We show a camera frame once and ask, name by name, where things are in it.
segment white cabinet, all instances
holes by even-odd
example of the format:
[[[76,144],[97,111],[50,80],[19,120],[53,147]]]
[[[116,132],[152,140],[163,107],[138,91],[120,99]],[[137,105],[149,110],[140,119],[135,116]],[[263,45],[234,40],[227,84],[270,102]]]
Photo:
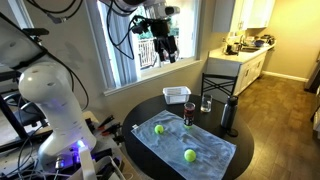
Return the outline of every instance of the white cabinet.
[[[253,0],[216,0],[213,32],[235,32],[247,29]]]
[[[248,28],[267,27],[271,18],[275,0],[254,0]]]
[[[238,76],[233,94],[239,95],[260,76],[266,54],[263,52],[245,62],[209,58],[206,73]]]

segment wall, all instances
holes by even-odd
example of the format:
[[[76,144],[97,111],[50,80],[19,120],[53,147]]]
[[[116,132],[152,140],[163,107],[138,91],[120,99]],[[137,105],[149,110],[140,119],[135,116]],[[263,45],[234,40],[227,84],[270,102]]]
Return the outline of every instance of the wall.
[[[50,9],[62,9],[68,4],[68,2],[64,4],[51,0],[39,1],[39,3]],[[42,37],[42,44],[71,67],[87,88],[90,96],[88,110],[91,110],[99,120],[113,114],[116,120],[123,121],[134,106],[150,97],[161,95],[164,87],[185,85],[193,94],[200,94],[201,73],[208,51],[220,46],[220,36],[226,35],[211,33],[213,3],[212,0],[202,1],[200,43],[197,54],[197,57],[202,60],[200,63],[109,96],[103,95],[100,64],[91,39],[85,7],[82,6],[79,13],[67,22],[55,25],[38,9],[26,5],[35,27],[44,27],[50,31],[48,36]],[[79,87],[75,94],[83,105],[85,98]]]
[[[247,31],[277,39],[263,71],[309,78],[320,50],[319,22],[319,0],[276,0],[268,28]]]

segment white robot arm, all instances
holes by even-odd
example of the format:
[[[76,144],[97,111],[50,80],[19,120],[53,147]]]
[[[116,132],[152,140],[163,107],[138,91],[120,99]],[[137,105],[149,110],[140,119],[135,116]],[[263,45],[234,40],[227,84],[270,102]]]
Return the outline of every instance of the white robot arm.
[[[111,2],[116,3],[113,10],[119,13],[128,13],[137,6],[145,6],[150,16],[146,21],[151,29],[154,24],[155,27],[167,26],[165,18],[179,13],[179,8],[164,6],[164,0],[101,1],[109,5]],[[168,39],[167,34],[165,30],[158,32],[156,37],[163,41]],[[47,49],[1,13],[0,63],[22,73],[20,93],[37,104],[52,127],[53,133],[38,151],[42,169],[54,171],[57,157],[72,159],[72,150],[80,146],[85,145],[91,150],[95,147],[97,140],[83,120],[80,105],[71,90],[68,67],[59,63]]]

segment bottle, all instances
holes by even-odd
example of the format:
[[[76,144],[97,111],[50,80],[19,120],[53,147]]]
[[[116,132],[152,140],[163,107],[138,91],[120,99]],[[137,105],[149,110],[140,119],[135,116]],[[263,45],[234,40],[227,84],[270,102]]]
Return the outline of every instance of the bottle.
[[[228,96],[227,104],[224,106],[221,126],[226,129],[231,129],[234,116],[236,115],[238,108],[238,97],[237,96]]]

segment kitchen sink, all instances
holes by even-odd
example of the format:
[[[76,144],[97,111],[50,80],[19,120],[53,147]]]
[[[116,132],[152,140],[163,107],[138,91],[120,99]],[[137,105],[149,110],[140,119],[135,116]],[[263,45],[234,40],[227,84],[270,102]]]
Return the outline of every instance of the kitchen sink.
[[[258,51],[258,50],[260,50],[260,49],[259,49],[259,48],[242,48],[242,49],[240,50],[240,52],[252,53],[252,52],[256,52],[256,51]]]

